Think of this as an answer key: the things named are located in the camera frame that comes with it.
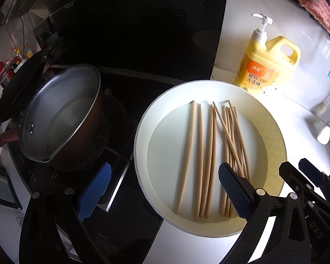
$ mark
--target black cable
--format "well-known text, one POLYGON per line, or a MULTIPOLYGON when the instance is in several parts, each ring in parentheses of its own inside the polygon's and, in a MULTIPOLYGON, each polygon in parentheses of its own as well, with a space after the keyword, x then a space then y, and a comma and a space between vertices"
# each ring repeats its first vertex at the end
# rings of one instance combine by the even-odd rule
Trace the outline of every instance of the black cable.
POLYGON ((22 22, 22 33, 23 33, 23 53, 25 53, 25 26, 23 25, 23 20, 22 20, 22 16, 20 16, 21 22, 22 22))

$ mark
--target white plastic utensil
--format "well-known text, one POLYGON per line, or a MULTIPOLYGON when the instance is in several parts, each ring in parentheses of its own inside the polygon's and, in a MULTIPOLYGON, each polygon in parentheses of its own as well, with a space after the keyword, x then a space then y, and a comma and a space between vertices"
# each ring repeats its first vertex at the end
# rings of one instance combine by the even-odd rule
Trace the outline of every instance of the white plastic utensil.
POLYGON ((321 128, 317 140, 319 143, 326 145, 330 140, 330 122, 326 123, 323 128, 321 128))

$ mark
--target silver screw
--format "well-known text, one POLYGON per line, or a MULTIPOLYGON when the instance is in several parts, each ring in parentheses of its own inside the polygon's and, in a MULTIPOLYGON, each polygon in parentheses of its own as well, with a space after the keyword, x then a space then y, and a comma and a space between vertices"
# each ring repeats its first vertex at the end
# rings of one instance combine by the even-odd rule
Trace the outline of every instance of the silver screw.
POLYGON ((297 195, 295 193, 290 193, 290 198, 292 198, 293 200, 297 199, 297 195))
POLYGON ((39 192, 35 192, 32 194, 32 198, 37 199, 39 197, 39 192))
POLYGON ((265 190, 263 189, 257 189, 256 192, 258 195, 265 195, 265 190))
POLYGON ((65 189, 65 195, 70 195, 71 193, 73 193, 73 188, 65 189))

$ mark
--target white countertop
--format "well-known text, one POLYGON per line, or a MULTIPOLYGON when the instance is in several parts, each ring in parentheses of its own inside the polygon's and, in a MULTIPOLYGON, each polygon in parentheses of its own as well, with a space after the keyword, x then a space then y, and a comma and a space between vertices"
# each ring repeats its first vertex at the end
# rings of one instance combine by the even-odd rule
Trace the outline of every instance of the white countertop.
MULTIPOLYGON (((212 79, 230 82, 233 74, 215 68, 212 79)), ((287 150, 287 159, 295 167, 302 158, 307 158, 319 170, 330 174, 330 142, 322 145, 316 140, 318 129, 312 124, 315 117, 287 97, 258 96, 257 99, 268 109, 276 120, 287 150)), ((280 196, 292 192, 285 184, 280 196)), ((263 236, 251 261, 261 256, 273 227, 269 218, 263 236)), ((166 221, 160 227, 144 264, 211 264, 219 263, 231 249, 239 235, 224 238, 204 238, 182 232, 166 221)))

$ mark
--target blue gripper pad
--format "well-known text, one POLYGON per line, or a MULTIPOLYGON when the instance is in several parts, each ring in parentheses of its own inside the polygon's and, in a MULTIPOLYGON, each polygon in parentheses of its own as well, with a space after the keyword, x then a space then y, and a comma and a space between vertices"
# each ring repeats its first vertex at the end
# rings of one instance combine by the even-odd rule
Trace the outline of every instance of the blue gripper pad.
POLYGON ((78 200, 77 217, 80 222, 92 215, 111 179, 111 166, 105 163, 94 176, 78 200))
POLYGON ((232 174, 235 174, 235 172, 228 168, 228 164, 223 163, 220 165, 219 180, 221 185, 228 194, 239 217, 249 221, 252 217, 251 200, 237 182, 236 178, 238 178, 238 176, 235 178, 232 174))

